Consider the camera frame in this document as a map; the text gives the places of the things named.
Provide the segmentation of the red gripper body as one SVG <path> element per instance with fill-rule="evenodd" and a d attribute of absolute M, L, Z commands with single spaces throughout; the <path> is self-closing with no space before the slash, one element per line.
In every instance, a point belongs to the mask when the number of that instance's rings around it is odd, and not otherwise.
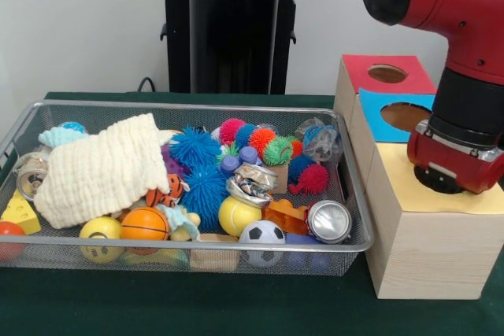
<path fill-rule="evenodd" d="M 467 190 L 480 194 L 503 176 L 503 149 L 452 142 L 434 132 L 427 122 L 418 123 L 410 134 L 407 156 L 418 181 L 440 193 Z"/>

